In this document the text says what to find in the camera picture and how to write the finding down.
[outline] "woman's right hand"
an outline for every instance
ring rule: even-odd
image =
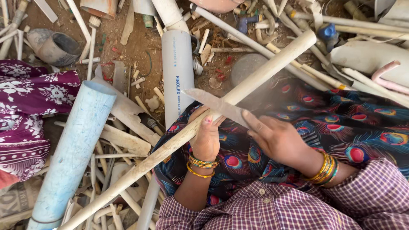
[[[306,176],[314,176],[324,163],[324,157],[310,148],[292,124],[272,117],[256,116],[243,111],[243,118],[251,129],[248,134],[271,159],[295,168]]]

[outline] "purple floral fabric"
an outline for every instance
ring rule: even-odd
[[[50,143],[41,117],[69,112],[79,86],[75,71],[47,74],[22,61],[0,61],[0,170],[24,181],[44,166]]]

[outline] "light blue pipe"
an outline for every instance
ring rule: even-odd
[[[53,229],[61,224],[68,199],[79,186],[116,97],[106,86],[82,82],[38,194],[28,230]]]

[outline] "dirt ground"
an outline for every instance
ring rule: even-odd
[[[74,15],[60,7],[57,0],[46,0],[46,2],[50,5],[51,9],[57,14],[58,22],[51,23],[50,20],[46,17],[46,15],[37,6],[37,4],[33,1],[29,3],[29,6],[26,10],[28,18],[23,20],[20,29],[24,29],[24,27],[28,25],[32,29],[47,28],[55,32],[65,33],[66,35],[72,37],[74,40],[78,41],[79,44],[83,47],[85,45],[85,38],[81,32],[78,23],[75,21]],[[177,2],[178,5],[184,9],[183,14],[187,13],[190,10],[189,1],[178,0]],[[79,7],[80,0],[75,0],[75,3]],[[294,6],[294,0],[290,0],[289,3]],[[112,78],[114,71],[114,65],[107,64],[111,60],[119,60],[124,62],[127,71],[126,76],[128,76],[129,67],[133,66],[134,63],[136,64],[136,68],[140,71],[140,74],[143,75],[149,72],[150,66],[152,65],[152,70],[150,74],[145,77],[146,81],[144,83],[141,83],[141,88],[136,89],[135,87],[131,87],[131,92],[129,96],[129,98],[135,101],[135,96],[139,95],[139,97],[144,102],[145,99],[150,99],[154,95],[156,95],[153,91],[154,87],[158,87],[160,90],[163,91],[161,38],[156,31],[145,28],[142,16],[140,14],[135,14],[133,32],[129,36],[128,43],[126,45],[122,45],[120,43],[121,34],[124,29],[126,13],[128,11],[129,4],[130,0],[126,0],[122,11],[119,14],[117,14],[114,20],[101,19],[101,26],[97,30],[94,57],[101,58],[101,64],[104,65],[102,67],[102,70],[103,73],[107,76],[107,78]],[[256,9],[261,9],[261,7],[262,1],[259,1],[259,3],[256,5]],[[88,24],[90,14],[81,9],[79,11],[86,24]],[[328,11],[331,11],[332,14],[342,14],[343,16],[346,13],[344,10],[342,10],[342,8],[340,9],[339,7],[336,7],[335,10],[332,7],[331,10]],[[236,24],[232,12],[221,15],[221,19],[232,26],[235,26]],[[202,21],[204,21],[203,18],[199,18],[196,21],[189,19],[187,21],[187,24],[189,28],[192,28],[196,23],[198,24]],[[211,23],[201,29],[202,34],[204,33],[204,30],[206,28],[209,28],[214,32],[214,35],[212,37],[213,47],[244,46],[234,41],[224,41],[224,38],[220,36],[220,29],[218,29]],[[255,40],[256,39],[255,32],[250,24],[249,29],[250,29],[249,37]],[[295,34],[288,28],[283,26],[282,23],[280,22],[279,27],[276,29],[276,31],[279,33],[279,37],[273,43],[278,47],[285,47],[288,43],[291,42],[292,40],[291,37],[295,37]],[[101,42],[103,34],[106,34],[106,42],[102,46]],[[120,54],[112,51],[112,48],[116,48],[117,50],[119,50]],[[12,46],[10,51],[11,57],[15,55],[15,49],[14,52],[13,49],[14,47]],[[27,55],[25,61],[28,61],[29,59],[28,56],[30,55],[30,53],[32,53],[32,50],[29,49],[28,47],[25,47],[24,52]],[[149,60],[147,52],[149,52],[151,56],[151,62]],[[204,66],[203,74],[201,76],[195,76],[195,86],[197,88],[201,88],[208,92],[211,92],[214,95],[220,97],[223,96],[232,89],[232,85],[229,81],[230,70],[234,65],[235,61],[243,55],[244,53],[216,53],[212,59],[212,62],[208,63],[207,66]],[[231,56],[232,61],[231,63],[226,64],[225,62],[229,56]],[[312,64],[313,62],[315,62],[315,60],[316,60],[315,57],[309,52],[306,52],[305,54],[298,58],[298,61],[307,64]],[[80,79],[84,80],[86,79],[87,67],[88,65],[73,64],[72,66],[62,68],[62,70],[68,69],[77,70]],[[213,89],[209,86],[209,78],[211,76],[218,76],[220,74],[220,71],[227,76],[227,80],[222,82],[219,88]],[[160,107],[156,110],[156,112],[152,113],[152,115],[162,124],[164,124],[164,106],[162,103]]]

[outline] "woman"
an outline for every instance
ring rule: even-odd
[[[224,118],[212,121],[206,117],[190,143],[191,148],[183,146],[155,168],[165,191],[173,195],[167,197],[161,207],[157,228],[409,228],[409,184],[393,163],[379,158],[385,156],[379,153],[384,149],[386,156],[390,155],[389,160],[407,160],[407,152],[402,153],[407,148],[404,124],[407,119],[396,121],[379,113],[387,112],[384,104],[390,101],[372,95],[357,92],[348,95],[350,92],[344,91],[321,93],[292,79],[280,85],[280,92],[276,91],[280,97],[273,98],[280,98],[283,103],[274,105],[273,111],[276,117],[289,117],[294,126],[272,117],[262,116],[258,120],[251,113],[244,113],[251,127],[247,132],[248,140],[256,142],[247,145],[245,139],[240,139],[239,146],[248,148],[247,162],[239,151],[233,147],[228,149],[220,137],[220,132],[226,128],[220,125]],[[298,112],[284,113],[279,108]],[[355,114],[352,108],[358,108]],[[397,105],[388,109],[396,113],[394,116],[408,115],[407,110]],[[190,120],[205,110],[204,107],[196,109]],[[356,115],[369,119],[357,123],[351,118]],[[180,128],[183,128],[182,120],[183,116],[175,123]],[[175,127],[169,129],[170,135],[174,130]],[[235,136],[242,133],[230,131]],[[368,131],[367,135],[379,134],[379,137],[366,136],[365,141],[370,142],[363,141],[361,136]],[[262,149],[259,160],[254,157],[254,146]],[[341,148],[344,148],[344,156],[338,154]],[[236,156],[240,162],[235,164],[231,156]],[[366,163],[358,164],[355,162],[358,159]],[[241,167],[230,167],[240,164]],[[259,166],[264,166],[265,170],[260,172]],[[215,194],[220,202],[205,208],[206,202],[213,204],[211,196]]]

